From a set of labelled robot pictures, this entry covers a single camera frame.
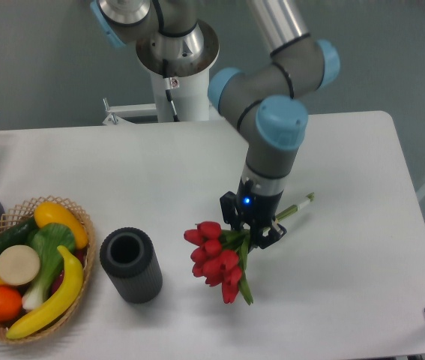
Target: silver metal tube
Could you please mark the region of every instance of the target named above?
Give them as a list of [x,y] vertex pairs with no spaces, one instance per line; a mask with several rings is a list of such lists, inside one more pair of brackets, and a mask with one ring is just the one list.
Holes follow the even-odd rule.
[[269,52],[309,31],[294,0],[247,0]]
[[109,19],[124,25],[144,19],[151,8],[151,0],[98,0],[98,4]]

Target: tulip bouquet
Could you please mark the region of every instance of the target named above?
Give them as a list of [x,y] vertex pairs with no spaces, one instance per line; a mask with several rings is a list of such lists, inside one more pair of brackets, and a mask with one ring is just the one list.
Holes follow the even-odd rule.
[[[314,193],[310,193],[301,204],[292,205],[277,214],[276,222],[295,214],[313,200]],[[247,256],[253,248],[248,229],[222,229],[219,223],[203,221],[195,229],[186,230],[184,239],[197,246],[190,255],[194,262],[192,273],[196,278],[205,277],[205,283],[210,287],[221,285],[226,304],[233,303],[239,292],[248,305],[253,303],[245,275]]]

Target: blue joint cap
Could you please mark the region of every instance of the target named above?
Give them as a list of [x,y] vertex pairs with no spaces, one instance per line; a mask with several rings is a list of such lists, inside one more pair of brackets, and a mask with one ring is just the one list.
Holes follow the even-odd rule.
[[106,34],[107,40],[109,40],[110,44],[116,49],[118,49],[119,47],[125,47],[125,43],[123,43],[122,40],[119,39],[117,34],[111,29],[109,23],[104,18],[103,14],[100,12],[99,6],[97,5],[97,2],[95,0],[91,3],[91,10],[97,18],[97,21],[99,22],[102,31],[104,32],[104,34]]
[[237,74],[242,74],[242,71],[235,67],[226,67],[216,73],[209,83],[207,95],[209,96],[209,100],[212,105],[214,105],[219,113],[220,97],[222,96],[224,89],[227,87],[227,83]]
[[309,114],[300,101],[285,95],[267,97],[256,113],[262,138],[276,149],[290,152],[304,141]]
[[324,77],[319,88],[332,83],[340,72],[340,57],[334,45],[327,40],[317,40],[324,54]]

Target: floor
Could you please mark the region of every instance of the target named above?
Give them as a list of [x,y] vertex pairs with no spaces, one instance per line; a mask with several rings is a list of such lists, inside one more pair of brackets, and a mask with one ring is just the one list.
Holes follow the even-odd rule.
[[[200,17],[220,39],[211,75],[268,63],[244,0],[200,3]],[[425,174],[425,0],[297,3],[311,34],[330,40],[342,61],[332,85],[301,100],[312,114],[391,114],[418,188]],[[99,125],[104,97],[111,106],[153,101],[134,46],[112,49],[88,6],[89,0],[0,0],[0,130]],[[425,199],[421,208],[425,220]]]

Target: orange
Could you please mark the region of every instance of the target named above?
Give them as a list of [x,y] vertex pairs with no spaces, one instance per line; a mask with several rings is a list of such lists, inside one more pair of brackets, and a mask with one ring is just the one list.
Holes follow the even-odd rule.
[[22,296],[12,287],[0,286],[0,323],[13,320],[22,309]]

